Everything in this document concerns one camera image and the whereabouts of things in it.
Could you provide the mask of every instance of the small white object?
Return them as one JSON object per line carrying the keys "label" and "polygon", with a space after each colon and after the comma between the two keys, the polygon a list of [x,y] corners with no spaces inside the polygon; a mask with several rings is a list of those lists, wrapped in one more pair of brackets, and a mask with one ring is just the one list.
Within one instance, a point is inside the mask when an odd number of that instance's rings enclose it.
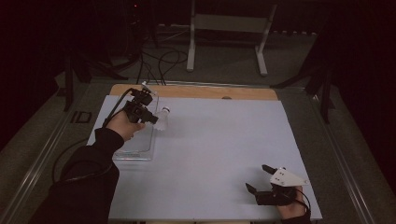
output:
{"label": "small white object", "polygon": [[158,118],[157,122],[154,124],[154,129],[159,131],[165,131],[168,127],[168,115],[171,112],[169,107],[164,106],[163,109],[154,114]]}
{"label": "small white object", "polygon": [[296,187],[309,184],[308,180],[302,179],[285,169],[277,169],[274,175],[271,176],[270,182],[282,187]]}

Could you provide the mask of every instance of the transparent box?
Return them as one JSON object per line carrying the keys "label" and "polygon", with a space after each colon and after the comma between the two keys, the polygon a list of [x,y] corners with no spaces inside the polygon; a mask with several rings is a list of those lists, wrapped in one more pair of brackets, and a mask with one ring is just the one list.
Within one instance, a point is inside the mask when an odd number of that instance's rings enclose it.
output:
{"label": "transparent box", "polygon": [[[158,95],[152,96],[152,102],[147,106],[148,111],[152,114],[157,112]],[[125,97],[120,107],[125,105],[125,102],[132,100],[133,96]],[[150,161],[154,154],[154,140],[156,131],[154,126],[147,122],[146,127],[136,133],[134,137],[126,141],[124,145],[117,150],[113,155],[115,161]]]}

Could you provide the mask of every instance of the metal frame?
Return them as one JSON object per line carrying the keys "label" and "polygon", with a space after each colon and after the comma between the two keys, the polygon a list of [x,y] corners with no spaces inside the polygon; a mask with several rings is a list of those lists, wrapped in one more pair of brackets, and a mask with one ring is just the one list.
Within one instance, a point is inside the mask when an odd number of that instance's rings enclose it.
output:
{"label": "metal frame", "polygon": [[315,95],[311,100],[311,105],[318,119],[318,123],[322,126],[324,134],[327,136],[329,144],[332,148],[332,152],[335,157],[336,165],[340,172],[341,177],[344,180],[346,189],[349,193],[350,199],[353,202],[356,212],[358,213],[361,223],[363,224],[375,224],[373,214],[370,212],[370,208],[367,206],[367,202],[361,192],[361,188],[352,174],[349,165],[347,164],[346,158],[344,157],[343,151],[336,141],[333,134],[332,126],[325,123],[325,120],[320,113],[320,102],[319,98]]}
{"label": "metal frame", "polygon": [[57,147],[62,135],[64,134],[64,129],[66,128],[67,123],[70,121],[72,117],[73,114],[72,112],[78,106],[86,90],[87,88],[85,85],[83,87],[78,86],[76,92],[76,96],[77,96],[76,101],[70,105],[69,107],[70,110],[68,110],[56,124],[48,141],[41,149],[40,154],[37,156],[34,163],[29,168],[25,177],[23,178],[21,185],[16,190],[16,193],[12,198],[11,202],[4,210],[4,213],[1,214],[0,223],[2,224],[15,223],[16,221],[15,219],[17,218],[18,213],[22,210],[23,206],[25,205],[26,201],[29,198],[29,195],[31,194],[33,188],[35,187],[38,178],[41,176],[45,166],[48,164],[52,152]]}
{"label": "metal frame", "polygon": [[251,18],[251,17],[232,17],[218,16],[195,13],[195,0],[191,0],[191,25],[190,25],[190,47],[187,59],[187,71],[194,70],[195,62],[195,30],[221,30],[251,32],[262,34],[260,45],[255,47],[257,62],[259,64],[260,74],[267,76],[268,71],[265,60],[262,55],[265,43],[267,41],[271,25],[276,12],[276,5],[272,5],[268,18]]}

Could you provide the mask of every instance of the black sleeve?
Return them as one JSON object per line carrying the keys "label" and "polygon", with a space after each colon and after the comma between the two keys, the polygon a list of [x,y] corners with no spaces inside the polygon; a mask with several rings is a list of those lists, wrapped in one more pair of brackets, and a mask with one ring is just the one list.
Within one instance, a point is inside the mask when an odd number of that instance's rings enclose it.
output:
{"label": "black sleeve", "polygon": [[116,132],[95,131],[96,142],[80,147],[64,166],[60,181],[37,208],[29,223],[107,223],[119,180],[113,153],[122,147]]}
{"label": "black sleeve", "polygon": [[282,219],[282,224],[311,224],[311,212],[308,210],[301,217],[292,217],[288,219]]}

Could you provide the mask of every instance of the human hand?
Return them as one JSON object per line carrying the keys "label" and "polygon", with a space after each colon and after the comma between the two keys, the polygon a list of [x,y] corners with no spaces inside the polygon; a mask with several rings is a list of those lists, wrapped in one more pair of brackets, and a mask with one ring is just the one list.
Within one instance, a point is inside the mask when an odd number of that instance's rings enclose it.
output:
{"label": "human hand", "polygon": [[134,137],[135,132],[142,130],[146,125],[144,123],[131,123],[125,111],[121,110],[106,127],[118,133],[124,141],[128,141]]}
{"label": "human hand", "polygon": [[[303,194],[302,194],[303,187],[297,186],[295,188],[297,189],[296,200],[301,203],[304,203]],[[293,202],[289,205],[277,206],[276,208],[279,211],[280,215],[282,216],[282,219],[301,217],[305,214],[305,207],[297,202]]]}

